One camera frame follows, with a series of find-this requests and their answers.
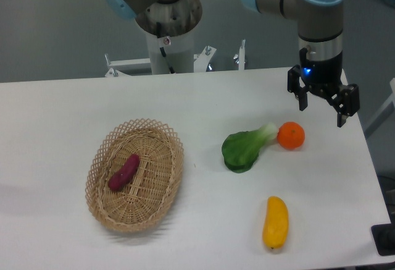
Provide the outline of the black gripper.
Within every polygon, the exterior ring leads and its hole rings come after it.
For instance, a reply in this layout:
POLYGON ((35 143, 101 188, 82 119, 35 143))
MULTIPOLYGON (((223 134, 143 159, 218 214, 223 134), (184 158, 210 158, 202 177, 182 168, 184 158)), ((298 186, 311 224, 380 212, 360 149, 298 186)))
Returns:
POLYGON ((308 107, 307 93, 329 98, 328 103, 337 113, 336 125, 341 128, 360 109, 359 86, 341 84, 343 53, 323 61, 308 59, 307 48, 299 50, 300 65, 287 72, 287 91, 293 93, 299 103, 299 110, 308 107), (300 80, 308 86, 301 86, 300 80))

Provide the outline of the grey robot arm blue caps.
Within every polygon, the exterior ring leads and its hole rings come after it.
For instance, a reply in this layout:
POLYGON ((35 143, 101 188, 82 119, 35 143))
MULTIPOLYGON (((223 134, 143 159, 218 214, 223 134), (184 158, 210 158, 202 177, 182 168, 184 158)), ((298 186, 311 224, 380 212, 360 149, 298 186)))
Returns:
MULTIPOLYGON (((312 94, 325 99, 337 113, 337 125, 360 108, 359 88, 341 81, 344 0, 241 0, 258 13, 271 13, 297 22, 299 63, 288 72, 287 89, 307 107, 312 94)), ((199 0, 106 0, 125 20, 134 20, 146 33, 154 74, 194 70, 191 32, 202 17, 199 0)))

